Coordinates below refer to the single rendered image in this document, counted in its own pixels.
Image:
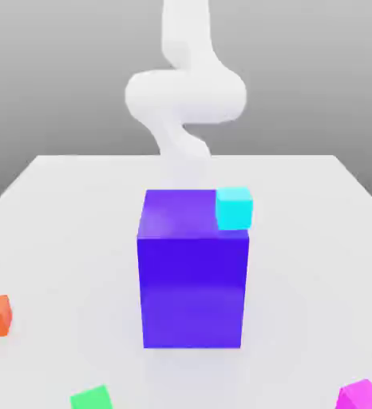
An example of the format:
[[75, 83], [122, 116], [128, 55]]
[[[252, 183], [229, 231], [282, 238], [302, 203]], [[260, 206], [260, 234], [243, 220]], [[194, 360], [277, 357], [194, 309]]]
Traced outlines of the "small magenta cube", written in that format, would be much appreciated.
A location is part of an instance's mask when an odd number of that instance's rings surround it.
[[363, 379], [341, 387], [335, 409], [372, 409], [372, 383]]

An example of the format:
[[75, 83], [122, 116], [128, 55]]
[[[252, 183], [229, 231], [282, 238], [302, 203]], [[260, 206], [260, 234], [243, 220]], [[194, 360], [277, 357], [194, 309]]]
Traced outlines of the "small cyan cube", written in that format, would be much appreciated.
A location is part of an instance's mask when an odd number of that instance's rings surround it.
[[247, 187], [216, 190], [216, 221], [220, 230], [248, 230], [252, 225], [253, 197]]

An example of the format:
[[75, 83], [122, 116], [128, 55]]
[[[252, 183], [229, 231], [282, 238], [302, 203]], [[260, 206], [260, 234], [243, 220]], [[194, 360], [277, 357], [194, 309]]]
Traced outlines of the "small green cube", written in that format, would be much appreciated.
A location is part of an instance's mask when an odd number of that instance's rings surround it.
[[71, 409], [113, 409], [105, 385], [82, 391], [70, 397]]

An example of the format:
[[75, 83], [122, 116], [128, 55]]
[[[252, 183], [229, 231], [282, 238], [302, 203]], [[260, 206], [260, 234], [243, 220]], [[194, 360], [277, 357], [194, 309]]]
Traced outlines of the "large purple box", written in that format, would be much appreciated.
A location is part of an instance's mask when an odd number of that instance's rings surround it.
[[149, 189], [137, 233], [143, 345], [238, 348], [247, 230], [220, 230], [213, 190]]

